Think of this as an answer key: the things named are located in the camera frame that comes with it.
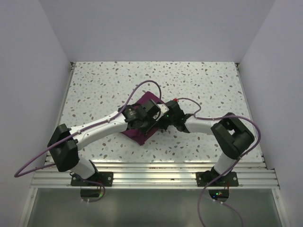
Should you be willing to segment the purple cloth mat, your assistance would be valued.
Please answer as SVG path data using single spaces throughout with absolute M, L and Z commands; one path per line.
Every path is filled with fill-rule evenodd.
M 153 93 L 147 91 L 138 101 L 138 104 L 144 104 L 146 103 L 149 99 L 152 99 L 158 104 L 163 104 L 164 102 L 156 97 Z M 124 132 L 121 132 L 121 134 L 125 135 L 129 139 L 137 142 L 140 146 L 145 143 L 147 139 L 149 139 L 153 134 L 155 134 L 159 130 L 158 127 L 153 126 L 146 134 L 141 132 L 139 129 L 131 129 L 131 130 L 126 130 Z

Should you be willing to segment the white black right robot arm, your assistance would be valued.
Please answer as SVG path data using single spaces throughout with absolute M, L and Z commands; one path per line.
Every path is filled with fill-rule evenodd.
M 157 127 L 167 129 L 174 126 L 184 133 L 204 133 L 213 135 L 222 150 L 217 163 L 201 178 L 215 185 L 223 185 L 228 180 L 228 174 L 241 155 L 255 141 L 253 133 L 233 113 L 218 118 L 201 118 L 196 113 L 184 113 L 177 101 L 166 103 L 168 111 L 157 120 Z

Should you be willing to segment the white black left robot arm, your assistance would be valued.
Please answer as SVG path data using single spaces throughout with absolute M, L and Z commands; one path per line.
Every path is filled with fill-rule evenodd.
M 85 125 L 71 128 L 66 124 L 57 126 L 48 144 L 57 170 L 71 170 L 85 184 L 95 185 L 98 173 L 91 161 L 79 157 L 78 151 L 111 134 L 132 129 L 139 129 L 146 134 L 167 111 L 165 104 L 149 99 L 142 105 L 124 105 L 119 111 Z

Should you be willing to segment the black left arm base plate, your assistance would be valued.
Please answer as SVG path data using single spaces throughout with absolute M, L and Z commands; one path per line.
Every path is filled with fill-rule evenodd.
M 71 186 L 100 186 L 111 187 L 114 179 L 113 172 L 98 172 L 88 179 L 82 179 L 77 174 L 71 172 Z

